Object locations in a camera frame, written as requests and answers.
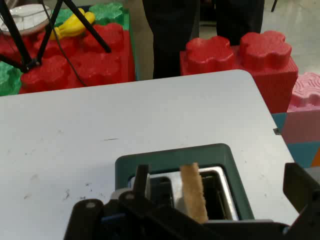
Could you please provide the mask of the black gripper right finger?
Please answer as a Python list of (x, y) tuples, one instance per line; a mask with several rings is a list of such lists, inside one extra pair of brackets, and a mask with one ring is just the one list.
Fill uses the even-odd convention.
[(283, 192), (298, 217), (284, 234), (286, 240), (320, 238), (320, 184), (296, 163), (284, 167)]

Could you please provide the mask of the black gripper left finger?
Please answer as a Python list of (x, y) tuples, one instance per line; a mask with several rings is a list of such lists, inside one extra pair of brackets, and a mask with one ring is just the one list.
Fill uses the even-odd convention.
[(133, 188), (103, 204), (98, 199), (76, 203), (66, 240), (200, 240), (202, 226), (167, 204), (148, 199), (149, 167), (137, 167)]

